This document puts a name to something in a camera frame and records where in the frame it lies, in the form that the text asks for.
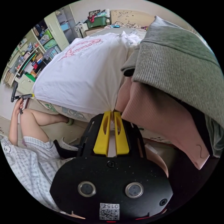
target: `plaid fabric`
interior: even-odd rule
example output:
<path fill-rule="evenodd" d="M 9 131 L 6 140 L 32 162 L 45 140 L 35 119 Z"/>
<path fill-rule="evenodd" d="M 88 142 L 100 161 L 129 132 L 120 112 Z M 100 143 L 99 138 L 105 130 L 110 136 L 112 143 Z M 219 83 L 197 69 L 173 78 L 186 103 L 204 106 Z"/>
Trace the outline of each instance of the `plaid fabric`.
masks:
<path fill-rule="evenodd" d="M 58 169 L 65 164 L 50 140 L 44 143 L 32 137 L 24 137 L 27 149 L 11 144 L 7 137 L 1 141 L 5 157 L 24 188 L 44 206 L 60 212 L 50 195 L 50 187 Z"/>

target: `yellow clamp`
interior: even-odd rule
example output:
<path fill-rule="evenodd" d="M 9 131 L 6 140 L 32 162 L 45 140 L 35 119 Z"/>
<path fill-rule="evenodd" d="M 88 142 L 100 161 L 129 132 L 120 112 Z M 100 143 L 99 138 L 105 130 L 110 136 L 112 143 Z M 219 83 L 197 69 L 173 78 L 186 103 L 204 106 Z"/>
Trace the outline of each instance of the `yellow clamp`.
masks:
<path fill-rule="evenodd" d="M 110 123 L 112 113 L 114 114 L 114 123 L 115 123 L 116 155 L 126 155 L 129 153 L 129 146 L 120 112 L 107 111 L 104 113 L 100 130 L 93 149 L 95 154 L 105 155 L 106 157 L 108 156 L 108 150 L 109 150 Z"/>

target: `bed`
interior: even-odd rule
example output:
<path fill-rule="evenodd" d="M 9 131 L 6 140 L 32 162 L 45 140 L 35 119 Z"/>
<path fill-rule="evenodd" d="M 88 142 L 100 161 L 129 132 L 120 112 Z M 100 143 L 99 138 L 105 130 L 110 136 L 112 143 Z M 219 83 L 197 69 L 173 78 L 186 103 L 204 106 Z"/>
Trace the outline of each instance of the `bed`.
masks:
<path fill-rule="evenodd" d="M 106 26 L 104 29 L 90 36 L 94 37 L 98 35 L 105 35 L 107 33 L 121 34 L 124 31 L 126 34 L 137 35 L 139 39 L 142 40 L 146 33 L 145 27 L 148 27 L 153 21 L 154 21 L 154 15 L 148 15 L 143 12 L 133 10 L 112 10 L 111 22 L 112 24 L 118 24 L 120 28 L 112 28 L 111 26 Z M 137 44 L 138 44 L 137 42 L 130 44 L 126 60 L 131 55 Z M 84 122 L 89 122 L 90 119 L 97 114 L 97 113 L 87 113 L 82 109 L 79 110 L 73 109 L 70 106 L 58 105 L 52 102 L 49 103 L 48 100 L 43 99 L 40 100 L 40 98 L 37 98 L 37 101 L 48 110 Z M 140 131 L 144 138 L 153 139 L 155 141 L 170 144 L 170 142 L 167 139 L 163 138 L 162 136 L 158 136 L 157 134 L 151 133 L 147 130 L 144 130 L 143 128 L 140 128 Z"/>

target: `black tool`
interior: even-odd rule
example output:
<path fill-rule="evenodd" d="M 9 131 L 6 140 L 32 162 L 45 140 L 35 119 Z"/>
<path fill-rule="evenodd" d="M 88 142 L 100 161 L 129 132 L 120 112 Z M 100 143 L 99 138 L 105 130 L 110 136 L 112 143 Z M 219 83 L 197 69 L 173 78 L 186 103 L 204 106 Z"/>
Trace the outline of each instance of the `black tool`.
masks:
<path fill-rule="evenodd" d="M 20 98 L 22 98 L 23 100 L 25 100 L 25 99 L 34 97 L 34 94 L 33 93 L 26 94 L 26 95 L 15 96 L 17 88 L 18 88 L 18 83 L 15 82 L 15 84 L 13 86 L 12 96 L 11 96 L 11 102 L 12 103 L 14 102 L 14 100 L 18 100 Z"/>
<path fill-rule="evenodd" d="M 116 157 L 108 157 L 110 115 L 105 112 L 91 119 L 76 158 L 57 171 L 50 188 L 62 211 L 91 223 L 150 218 L 173 195 L 165 172 L 146 158 L 138 127 L 114 114 Z"/>

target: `green slipper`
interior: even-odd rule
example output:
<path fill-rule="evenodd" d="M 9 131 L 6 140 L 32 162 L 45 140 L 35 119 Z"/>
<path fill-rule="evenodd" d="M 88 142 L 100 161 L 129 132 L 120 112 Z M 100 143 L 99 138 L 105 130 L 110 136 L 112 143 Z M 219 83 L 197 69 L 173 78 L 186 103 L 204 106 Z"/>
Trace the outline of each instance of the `green slipper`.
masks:
<path fill-rule="evenodd" d="M 70 117 L 68 117 L 68 119 L 69 119 L 69 121 L 66 124 L 70 126 L 70 125 L 73 124 L 74 120 L 72 118 L 70 118 Z"/>

